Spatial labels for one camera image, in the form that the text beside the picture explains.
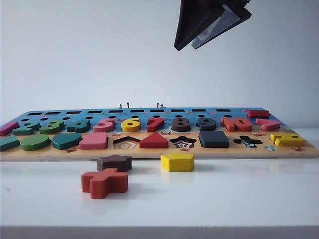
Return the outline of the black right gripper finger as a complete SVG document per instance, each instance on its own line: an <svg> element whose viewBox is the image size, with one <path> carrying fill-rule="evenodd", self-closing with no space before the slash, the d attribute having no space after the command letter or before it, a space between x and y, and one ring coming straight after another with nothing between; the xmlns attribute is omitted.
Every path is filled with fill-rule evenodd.
<svg viewBox="0 0 319 239"><path fill-rule="evenodd" d="M174 42L180 51L216 21L225 11L224 0L182 0Z"/></svg>
<svg viewBox="0 0 319 239"><path fill-rule="evenodd" d="M243 23L251 17L251 13L245 8L249 0L230 0L222 5L224 12L216 20L194 38L191 46L194 49L201 47L219 35L227 32L235 26Z"/></svg>

